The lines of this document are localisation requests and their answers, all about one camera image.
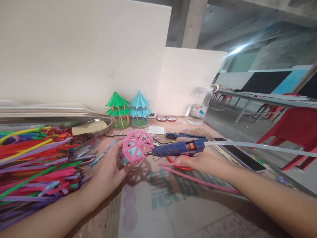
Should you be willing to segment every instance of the plastic water bottle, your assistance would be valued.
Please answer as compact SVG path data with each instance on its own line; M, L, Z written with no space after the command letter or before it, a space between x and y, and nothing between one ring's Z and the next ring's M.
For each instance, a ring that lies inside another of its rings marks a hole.
M200 126L203 124L208 110L210 99L214 92L219 90L219 85L213 84L211 87L197 88L197 95L187 116L187 122Z

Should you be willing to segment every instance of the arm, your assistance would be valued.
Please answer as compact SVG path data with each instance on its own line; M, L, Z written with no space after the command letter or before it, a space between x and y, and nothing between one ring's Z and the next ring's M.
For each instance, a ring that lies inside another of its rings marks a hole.
M120 141L111 147L87 186L3 230L0 237L64 237L107 198L135 166L129 164L118 170L118 150L122 144L123 141Z
M317 237L315 198L231 163L210 148L192 158L180 155L174 163L224 179L292 236Z

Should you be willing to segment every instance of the yellow straw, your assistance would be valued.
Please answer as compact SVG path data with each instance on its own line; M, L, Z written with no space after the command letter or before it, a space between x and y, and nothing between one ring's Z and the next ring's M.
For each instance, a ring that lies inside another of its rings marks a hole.
M25 154L25 153L27 153L27 152L29 152L29 151L31 151L31 150L34 150L34 149L36 149L36 148L38 148L38 147L41 147L42 145L45 145L45 144L51 142L52 140L53 140L53 139L46 140L46 141L44 141L44 142L42 142L42 143L39 143L39 144L37 144L37 145L35 145L35 146L31 147L31 148L28 148L28 149L26 149L26 150L24 150L24 151L22 151L22 152L20 152L20 153L17 153L17 154L12 155L12 156L10 156L10 157L8 157L8 158L2 159L2 160L0 160L0 162L7 161L7 160L9 160L9 159L12 159L12 158L18 157L18 156L20 156L20 155L23 155L23 154Z
M27 129L27 130L22 130L22 131L18 131L18 132L13 132L13 133L11 133L9 135L6 135L5 137L2 137L0 139L0 145L2 145L6 141L6 139L8 139L8 138L10 138L12 136L29 133L29 132L32 132L32 131L36 131L38 129L45 130L45 129L49 129L49 128L51 128L51 127L34 128L34 129Z

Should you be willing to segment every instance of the smartphone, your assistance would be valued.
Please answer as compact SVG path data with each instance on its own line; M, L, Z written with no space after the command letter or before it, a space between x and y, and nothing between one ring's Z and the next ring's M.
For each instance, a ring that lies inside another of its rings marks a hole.
M227 141L224 138L212 138L212 141ZM239 149L238 147L234 145L214 145L214 147L221 153L221 150L224 150L228 155L225 157L232 161L235 162L239 165L242 165L245 168L251 169L257 173L262 173L267 171L267 169L260 164L258 161L256 161L254 158L252 158L250 155L248 155L246 152L243 150Z

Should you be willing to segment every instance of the bottle label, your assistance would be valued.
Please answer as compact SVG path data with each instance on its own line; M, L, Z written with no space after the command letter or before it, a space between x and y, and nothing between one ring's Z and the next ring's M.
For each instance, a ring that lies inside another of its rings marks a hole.
M204 119L208 108L202 108L201 106L193 105L189 111L189 115L199 119Z

